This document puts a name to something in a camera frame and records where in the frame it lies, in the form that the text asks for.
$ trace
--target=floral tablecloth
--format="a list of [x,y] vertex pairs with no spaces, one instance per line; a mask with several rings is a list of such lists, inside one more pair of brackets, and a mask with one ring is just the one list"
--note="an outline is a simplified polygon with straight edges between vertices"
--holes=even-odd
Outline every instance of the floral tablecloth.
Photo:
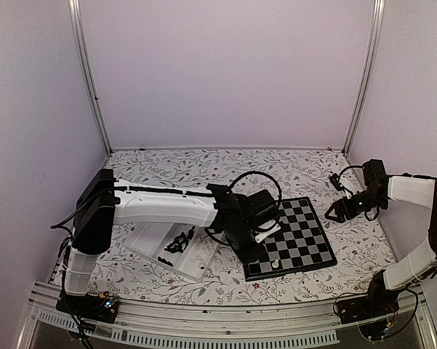
[[[121,297],[152,302],[197,305],[259,305],[306,302],[334,298],[343,292],[362,292],[372,274],[394,262],[378,222],[364,216],[338,224],[324,219],[334,200],[341,198],[328,177],[348,165],[334,151],[286,150],[175,150],[119,151],[110,156],[107,168],[117,178],[167,186],[229,184],[238,175],[259,170],[274,176],[284,198],[310,197],[328,236],[338,264],[307,273],[289,274],[264,281],[245,282],[241,264],[233,251],[220,246],[202,282],[176,275],[129,251],[124,240],[135,224],[113,227],[111,248],[97,261],[90,290],[108,290]],[[353,173],[347,178],[361,190]],[[267,188],[276,197],[270,180],[251,176],[235,191],[254,193]],[[61,285],[58,271],[53,282]]]

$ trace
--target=purple wall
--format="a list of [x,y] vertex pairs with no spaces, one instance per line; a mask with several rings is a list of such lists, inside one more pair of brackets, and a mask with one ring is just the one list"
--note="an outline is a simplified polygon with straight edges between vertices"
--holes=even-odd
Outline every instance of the purple wall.
[[0,0],[0,348],[56,260],[65,234],[50,224],[103,158],[68,2]]
[[81,2],[114,148],[341,148],[373,1]]
[[[437,176],[437,1],[386,2],[379,51],[351,160],[383,159],[388,173]],[[430,212],[391,203],[381,214],[405,256],[427,235]],[[423,284],[437,326],[437,276]]]

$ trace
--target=checkerboard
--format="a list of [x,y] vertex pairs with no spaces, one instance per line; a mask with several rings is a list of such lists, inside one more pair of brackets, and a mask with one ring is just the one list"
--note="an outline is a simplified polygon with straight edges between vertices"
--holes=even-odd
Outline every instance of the checkerboard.
[[[309,198],[283,200],[279,207],[281,230],[266,238],[267,253],[244,266],[246,281],[273,278],[337,264]],[[279,260],[277,268],[272,266]]]

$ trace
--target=vent grille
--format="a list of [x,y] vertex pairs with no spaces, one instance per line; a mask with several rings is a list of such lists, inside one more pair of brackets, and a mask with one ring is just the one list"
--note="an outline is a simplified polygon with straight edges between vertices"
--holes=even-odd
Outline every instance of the vent grille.
[[[70,316],[56,314],[41,310],[39,320],[62,329],[77,331],[76,324]],[[94,337],[107,339],[107,337],[94,334]],[[336,331],[324,331],[315,334],[305,334],[293,337],[281,337],[277,339],[243,339],[243,340],[208,340],[173,336],[158,336],[154,334],[142,334],[136,331],[113,329],[110,340],[142,346],[152,349],[284,349],[284,348],[317,348],[324,345],[337,344]]]

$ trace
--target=vertical metal post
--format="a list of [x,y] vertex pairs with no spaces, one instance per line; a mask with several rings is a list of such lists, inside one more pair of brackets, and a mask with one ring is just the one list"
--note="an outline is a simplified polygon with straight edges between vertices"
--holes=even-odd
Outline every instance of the vertical metal post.
[[87,54],[86,40],[84,39],[84,31],[82,28],[81,10],[79,0],[68,0],[70,7],[71,23],[73,25],[74,37],[76,39],[76,48],[78,49],[79,59],[81,61],[82,73],[86,82],[87,94],[94,115],[95,125],[102,141],[103,148],[107,154],[112,153],[110,140],[108,139],[107,129],[103,121],[102,111],[98,102],[98,96],[95,91],[94,79],[89,65],[89,56]]
[[373,70],[373,63],[375,55],[377,54],[378,42],[380,40],[384,8],[385,0],[375,0],[372,16],[372,28],[370,30],[369,46],[365,59],[364,72],[362,73],[361,86],[358,90],[356,106],[354,107],[354,112],[350,120],[348,135],[346,137],[343,147],[343,150],[347,155],[349,155],[352,149],[354,138],[358,129],[358,124],[361,119],[362,110],[364,108],[370,76]]

